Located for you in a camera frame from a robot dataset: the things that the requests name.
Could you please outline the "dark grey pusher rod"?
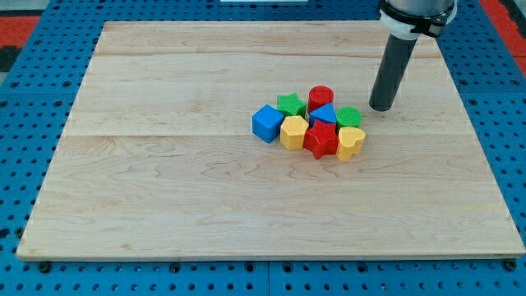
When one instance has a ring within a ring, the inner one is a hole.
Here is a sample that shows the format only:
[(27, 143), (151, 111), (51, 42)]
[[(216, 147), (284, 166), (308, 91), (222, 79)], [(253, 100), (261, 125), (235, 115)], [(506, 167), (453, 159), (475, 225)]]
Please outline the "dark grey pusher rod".
[(415, 39), (389, 35), (369, 99), (369, 106), (374, 110), (385, 112), (391, 109), (415, 44)]

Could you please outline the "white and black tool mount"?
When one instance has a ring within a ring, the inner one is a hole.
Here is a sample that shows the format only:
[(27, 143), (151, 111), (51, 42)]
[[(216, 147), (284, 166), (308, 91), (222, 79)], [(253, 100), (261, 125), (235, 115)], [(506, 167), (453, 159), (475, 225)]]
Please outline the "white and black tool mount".
[(458, 11), (457, 0), (380, 0), (380, 21), (399, 39), (439, 37)]

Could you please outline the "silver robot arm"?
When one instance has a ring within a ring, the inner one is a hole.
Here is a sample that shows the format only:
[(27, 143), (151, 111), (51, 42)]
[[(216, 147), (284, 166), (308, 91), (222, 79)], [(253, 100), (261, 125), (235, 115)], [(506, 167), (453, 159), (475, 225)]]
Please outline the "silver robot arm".
[(457, 15), (456, 0), (380, 0), (380, 21), (390, 32), (381, 65), (371, 91), (369, 105), (389, 110), (412, 56), (418, 38), (438, 38)]

